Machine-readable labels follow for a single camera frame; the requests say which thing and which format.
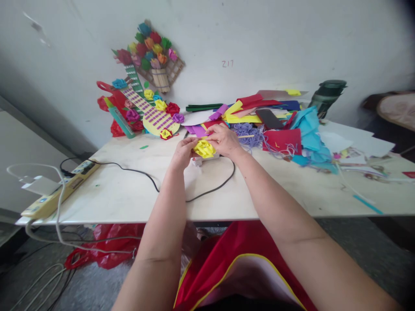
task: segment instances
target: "wall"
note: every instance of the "wall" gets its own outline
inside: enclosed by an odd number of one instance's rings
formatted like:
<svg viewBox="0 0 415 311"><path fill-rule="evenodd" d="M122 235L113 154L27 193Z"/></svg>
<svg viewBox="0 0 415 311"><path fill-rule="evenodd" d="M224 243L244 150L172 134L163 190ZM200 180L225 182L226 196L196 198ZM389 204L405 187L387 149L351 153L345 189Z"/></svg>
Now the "wall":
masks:
<svg viewBox="0 0 415 311"><path fill-rule="evenodd" d="M43 46L24 10L43 27ZM8 1L0 10L0 94L74 152L111 137L95 81L125 77L111 48L126 48L149 19L186 67L173 102L231 103L259 89L310 90L326 79L349 88L329 118L362 127L373 93L404 90L415 74L413 28L392 0ZM233 60L232 67L222 61Z"/></svg>

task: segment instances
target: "white table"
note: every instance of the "white table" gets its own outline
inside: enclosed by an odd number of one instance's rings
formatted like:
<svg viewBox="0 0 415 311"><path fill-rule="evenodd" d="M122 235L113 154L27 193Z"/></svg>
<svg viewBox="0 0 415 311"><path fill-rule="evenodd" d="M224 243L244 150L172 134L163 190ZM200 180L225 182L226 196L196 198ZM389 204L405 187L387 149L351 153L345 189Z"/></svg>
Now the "white table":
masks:
<svg viewBox="0 0 415 311"><path fill-rule="evenodd" d="M99 162L117 162L122 167L144 171L161 185L166 168L179 140L179 135L164 141L151 134L138 135L129 140L112 138L93 157ZM296 163L278 160L259 149L254 157L313 217L378 216L372 209L353 197L343 187L339 175L302 168ZM382 163L392 178L406 178L403 171L415 171L415 164L401 158ZM227 158L192 164L185 170L187 199L222 184L232 173ZM344 172L347 181L362 195L375 201L374 206L384 215L415 215L415 185L384 184L365 178L360 172ZM137 223L150 216L157 192L151 181L142 174L123 171L116 165L103 165L62 205L62 224ZM225 221L257 219L248 188L236 168L235 175L221 189L207 194L188 206L192 221ZM22 217L16 224L24 225ZM54 224L56 217L39 221Z"/></svg>

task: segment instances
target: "extension cord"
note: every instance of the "extension cord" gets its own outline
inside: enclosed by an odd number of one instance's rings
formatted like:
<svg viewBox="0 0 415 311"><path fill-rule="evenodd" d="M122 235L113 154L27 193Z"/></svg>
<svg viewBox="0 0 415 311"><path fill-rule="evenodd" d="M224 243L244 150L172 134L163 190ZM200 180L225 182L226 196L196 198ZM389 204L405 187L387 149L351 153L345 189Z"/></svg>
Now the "extension cord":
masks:
<svg viewBox="0 0 415 311"><path fill-rule="evenodd" d="M76 174L74 177L65 177L66 189L62 197L64 202L80 185L91 176L98 168L100 164L93 163L89 160L82 162L72 173ZM48 218L57 209L57 203L59 196L62 192L62 186L60 186L54 193L48 196L42 196L34 203L32 203L27 209L25 209L21 215L32 219L45 219Z"/></svg>

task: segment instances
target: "paper flower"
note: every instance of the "paper flower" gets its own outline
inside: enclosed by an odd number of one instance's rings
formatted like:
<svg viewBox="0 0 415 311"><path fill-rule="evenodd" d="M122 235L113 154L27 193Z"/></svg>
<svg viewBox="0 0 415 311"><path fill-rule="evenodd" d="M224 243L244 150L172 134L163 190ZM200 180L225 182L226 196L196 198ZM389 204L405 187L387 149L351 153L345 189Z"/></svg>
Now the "paper flower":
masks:
<svg viewBox="0 0 415 311"><path fill-rule="evenodd" d="M137 28L145 37L148 37L151 33L151 28L145 24L145 23L141 23L140 25L138 25Z"/></svg>
<svg viewBox="0 0 415 311"><path fill-rule="evenodd" d="M133 63L135 66L137 67L141 66L141 58L137 54L132 54L131 58L133 59Z"/></svg>
<svg viewBox="0 0 415 311"><path fill-rule="evenodd" d="M141 68L145 71L148 71L150 69L150 62L146 60L145 58L141 59Z"/></svg>
<svg viewBox="0 0 415 311"><path fill-rule="evenodd" d="M138 120L138 121L133 121L132 124L130 124L131 129L133 130L133 132L138 132L138 131L142 131L144 130L144 125L143 122Z"/></svg>
<svg viewBox="0 0 415 311"><path fill-rule="evenodd" d="M130 109L135 107L135 105L131 101L129 101L128 99L125 100L124 106L127 107L127 108L130 108Z"/></svg>
<svg viewBox="0 0 415 311"><path fill-rule="evenodd" d="M153 96L153 100L154 100L154 101L156 101L156 100L161 100L161 101L162 101L163 99L161 98L161 96L160 96L160 95L154 95L154 96Z"/></svg>
<svg viewBox="0 0 415 311"><path fill-rule="evenodd" d="M150 89L144 91L144 97L148 100L153 100L154 92Z"/></svg>
<svg viewBox="0 0 415 311"><path fill-rule="evenodd" d="M140 115L134 109L130 109L127 111L126 118L128 121L137 122L140 120Z"/></svg>
<svg viewBox="0 0 415 311"><path fill-rule="evenodd" d="M154 43L158 43L158 44L161 43L161 37L157 32L150 33L150 38L153 39Z"/></svg>
<svg viewBox="0 0 415 311"><path fill-rule="evenodd" d="M193 150L204 159L213 158L213 154L216 153L215 148L207 140L200 140Z"/></svg>
<svg viewBox="0 0 415 311"><path fill-rule="evenodd" d="M185 121L185 116L182 114L174 114L173 121L175 121L176 123L183 123Z"/></svg>
<svg viewBox="0 0 415 311"><path fill-rule="evenodd" d="M114 86L116 89L123 89L127 87L127 82L125 82L123 79L116 79L112 82L112 86Z"/></svg>
<svg viewBox="0 0 415 311"><path fill-rule="evenodd" d="M131 54L127 50L124 50L124 49L117 50L117 53L118 53L118 60L122 62L124 66L131 65L133 63Z"/></svg>
<svg viewBox="0 0 415 311"><path fill-rule="evenodd" d="M177 60L177 54L176 54L176 51L174 51L174 50L172 50L172 49L169 49L169 58L170 58L172 61L176 61L176 60Z"/></svg>
<svg viewBox="0 0 415 311"><path fill-rule="evenodd" d="M144 56L146 60L151 61L152 58L154 57L153 52L152 51L148 51L146 53L146 56Z"/></svg>
<svg viewBox="0 0 415 311"><path fill-rule="evenodd" d="M137 54L137 43L132 42L128 45L128 47L130 48L131 54Z"/></svg>
<svg viewBox="0 0 415 311"><path fill-rule="evenodd" d="M151 61L151 66L153 67L153 69L161 69L161 65L160 62L157 58L153 58Z"/></svg>
<svg viewBox="0 0 415 311"><path fill-rule="evenodd" d="M159 54L159 53L163 52L163 48L161 47L161 45L160 45L160 44L156 43L156 44L153 46L153 52L157 55L157 54Z"/></svg>
<svg viewBox="0 0 415 311"><path fill-rule="evenodd" d="M140 43L144 43L145 37L143 36L142 33L137 32L135 34L135 39Z"/></svg>
<svg viewBox="0 0 415 311"><path fill-rule="evenodd" d="M167 108L166 103L163 102L162 100L158 99L154 103L156 104L156 109L159 110L159 111L165 111L166 108Z"/></svg>
<svg viewBox="0 0 415 311"><path fill-rule="evenodd" d="M144 40L144 43L146 44L146 47L151 50L154 46L154 41L152 38L147 38Z"/></svg>
<svg viewBox="0 0 415 311"><path fill-rule="evenodd" d="M164 128L161 132L160 132L160 138L164 139L164 140L168 140L170 138L173 137L173 133L171 131L169 131L168 129Z"/></svg>
<svg viewBox="0 0 415 311"><path fill-rule="evenodd" d="M171 41L169 39L163 38L163 39L161 39L161 45L163 46L163 48L165 50L168 50L168 49L171 48L172 43L171 43Z"/></svg>
<svg viewBox="0 0 415 311"><path fill-rule="evenodd" d="M159 53L158 55L157 55L157 58L159 59L159 62L160 62L160 64L165 64L166 63L166 61L167 61L167 57L165 56L165 55L163 55L163 54L161 54L161 53Z"/></svg>
<svg viewBox="0 0 415 311"><path fill-rule="evenodd" d="M143 58L147 53L147 47L145 44L143 43L138 43L137 44L137 54Z"/></svg>
<svg viewBox="0 0 415 311"><path fill-rule="evenodd" d="M170 113L171 116L179 112L180 112L180 107L172 102L166 108L166 113Z"/></svg>

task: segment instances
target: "green paper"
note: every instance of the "green paper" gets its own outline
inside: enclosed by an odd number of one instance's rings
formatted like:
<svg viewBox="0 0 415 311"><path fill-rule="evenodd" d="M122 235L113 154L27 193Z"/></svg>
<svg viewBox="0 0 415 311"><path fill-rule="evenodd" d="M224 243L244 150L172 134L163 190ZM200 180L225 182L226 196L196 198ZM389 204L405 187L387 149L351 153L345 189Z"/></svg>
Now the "green paper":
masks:
<svg viewBox="0 0 415 311"><path fill-rule="evenodd" d="M148 71L150 67L151 67L150 62L143 57L141 59L141 68L145 71Z"/></svg>
<svg viewBox="0 0 415 311"><path fill-rule="evenodd" d="M163 39L161 39L161 45L163 46L163 48L165 50L168 50L168 49L171 48L172 43L171 43L171 41L169 39L163 38Z"/></svg>
<svg viewBox="0 0 415 311"><path fill-rule="evenodd" d="M137 32L135 34L135 39L140 43L144 43L144 40L145 40L143 34L140 32Z"/></svg>

